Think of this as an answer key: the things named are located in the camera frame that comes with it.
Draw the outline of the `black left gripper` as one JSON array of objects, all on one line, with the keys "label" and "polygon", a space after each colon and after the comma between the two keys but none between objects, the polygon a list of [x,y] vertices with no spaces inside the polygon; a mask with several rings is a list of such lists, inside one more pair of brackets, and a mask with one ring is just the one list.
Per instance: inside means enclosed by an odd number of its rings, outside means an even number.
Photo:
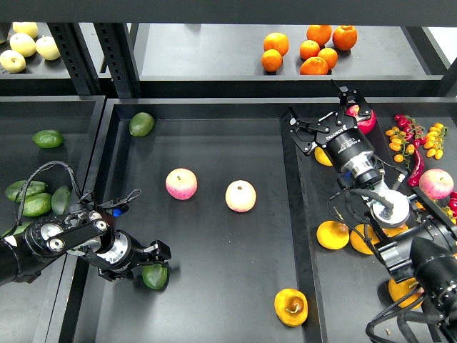
[{"label": "black left gripper", "polygon": [[141,265],[163,264],[171,259],[170,247],[155,240],[143,247],[136,239],[123,231],[114,234],[111,248],[104,253],[96,253],[98,275],[108,282],[117,279],[134,280],[133,269]]}]

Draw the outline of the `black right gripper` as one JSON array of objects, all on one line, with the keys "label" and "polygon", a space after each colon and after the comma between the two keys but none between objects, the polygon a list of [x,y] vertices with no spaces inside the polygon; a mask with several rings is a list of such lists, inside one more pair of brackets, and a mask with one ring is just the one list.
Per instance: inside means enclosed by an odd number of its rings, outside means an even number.
[{"label": "black right gripper", "polygon": [[338,111],[328,113],[317,123],[309,123],[301,121],[290,106],[286,112],[288,133],[306,156],[320,147],[335,168],[372,168],[374,148],[358,128],[356,119],[346,115],[349,105],[356,104],[357,121],[369,120],[372,108],[359,89],[339,86],[333,79],[330,82],[338,93]]}]

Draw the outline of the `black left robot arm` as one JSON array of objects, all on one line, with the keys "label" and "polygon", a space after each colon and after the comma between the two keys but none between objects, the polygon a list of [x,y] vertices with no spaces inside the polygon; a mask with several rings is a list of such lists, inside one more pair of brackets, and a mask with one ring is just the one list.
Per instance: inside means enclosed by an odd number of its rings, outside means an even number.
[{"label": "black left robot arm", "polygon": [[132,269],[165,264],[171,250],[160,240],[141,245],[130,234],[114,229],[114,219],[125,213],[141,194],[134,189],[125,198],[99,204],[82,193],[74,171],[62,161],[50,161],[40,166],[19,191],[23,199],[34,177],[60,165],[69,173],[77,202],[66,213],[44,217],[28,225],[23,232],[10,229],[1,238],[1,283],[27,282],[37,279],[42,270],[65,254],[70,254],[99,271],[99,276],[112,282],[124,279]]}]

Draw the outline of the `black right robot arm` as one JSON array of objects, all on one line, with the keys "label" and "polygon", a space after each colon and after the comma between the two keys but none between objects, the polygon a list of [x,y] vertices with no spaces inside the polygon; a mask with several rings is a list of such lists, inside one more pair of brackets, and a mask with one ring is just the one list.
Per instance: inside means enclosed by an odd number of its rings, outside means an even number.
[{"label": "black right robot arm", "polygon": [[391,161],[381,155],[387,143],[381,130],[361,131],[361,122],[373,116],[373,109],[358,89],[342,87],[339,105],[315,122],[304,121],[293,109],[287,111],[288,133],[305,155],[317,148],[338,172],[338,194],[345,199],[346,215],[341,223],[354,230],[357,224],[362,242],[397,283],[415,279],[409,292],[415,302],[427,299],[432,312],[415,312],[412,304],[398,302],[380,312],[366,326],[372,342],[380,342],[375,328],[396,318],[408,342],[415,342],[410,323],[435,326],[445,340],[456,340],[456,225],[419,185],[407,180],[398,169],[391,180],[385,177]]}]

